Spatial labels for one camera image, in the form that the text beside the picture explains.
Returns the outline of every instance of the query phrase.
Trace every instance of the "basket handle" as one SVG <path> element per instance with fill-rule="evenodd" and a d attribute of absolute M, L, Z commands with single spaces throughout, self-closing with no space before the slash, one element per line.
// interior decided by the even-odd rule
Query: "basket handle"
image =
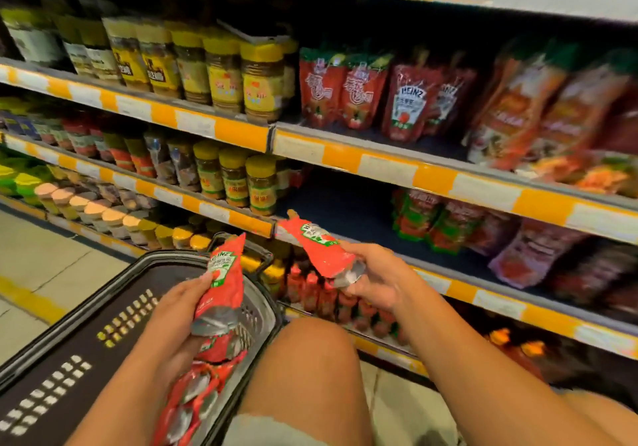
<path fill-rule="evenodd" d="M 230 238 L 232 236 L 236 236 L 236 235 L 231 234 L 231 233 L 226 233 L 226 232 L 223 232 L 223 231 L 219 232 L 219 233 L 215 233 L 215 236 L 212 237 L 211 244 L 209 245 L 208 249 L 206 250 L 206 254 L 212 253 L 213 249 L 217 248 L 222 242 L 225 242 L 228 238 Z M 272 265 L 272 262 L 274 261 L 274 256 L 267 249 L 265 249 L 262 246 L 259 246 L 257 243 L 255 243 L 255 242 L 253 242 L 253 241 L 251 241 L 249 239 L 246 240 L 246 243 L 244 244 L 244 248 L 248 248 L 251 251 L 255 252 L 262 259 L 262 263 L 252 273 L 252 274 L 255 275 L 255 278 L 259 281 L 260 280 L 259 277 L 261 276 L 263 271 L 267 267 Z"/>

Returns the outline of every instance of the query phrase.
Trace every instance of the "leg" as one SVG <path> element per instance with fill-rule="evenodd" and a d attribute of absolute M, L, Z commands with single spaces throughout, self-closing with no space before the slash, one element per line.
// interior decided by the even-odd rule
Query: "leg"
<path fill-rule="evenodd" d="M 359 358 L 347 332 L 318 318 L 287 325 L 267 348 L 239 408 L 330 446 L 371 446 Z"/>

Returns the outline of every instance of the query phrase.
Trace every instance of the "sauce packet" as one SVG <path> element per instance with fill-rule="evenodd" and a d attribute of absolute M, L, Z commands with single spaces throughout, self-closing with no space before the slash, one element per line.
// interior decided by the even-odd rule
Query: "sauce packet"
<path fill-rule="evenodd" d="M 212 253 L 208 271 L 213 272 L 211 288 L 195 308 L 191 333 L 198 336 L 219 336 L 233 330 L 239 323 L 244 299 L 244 276 L 241 255 L 246 233 L 228 238 Z"/>

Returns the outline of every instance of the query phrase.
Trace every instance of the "shorts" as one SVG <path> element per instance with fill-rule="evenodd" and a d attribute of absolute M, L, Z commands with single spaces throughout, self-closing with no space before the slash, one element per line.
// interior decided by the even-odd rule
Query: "shorts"
<path fill-rule="evenodd" d="M 328 446 L 282 422 L 266 416 L 235 416 L 222 446 Z"/>

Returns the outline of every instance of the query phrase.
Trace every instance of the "tiled floor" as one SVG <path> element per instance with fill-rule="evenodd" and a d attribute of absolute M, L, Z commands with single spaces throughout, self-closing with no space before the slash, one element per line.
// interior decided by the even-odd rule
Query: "tiled floor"
<path fill-rule="evenodd" d="M 127 266 L 123 260 L 0 210 L 0 280 L 71 309 Z M 0 297 L 0 364 L 47 324 Z M 456 445 L 441 395 L 361 362 L 376 446 Z"/>

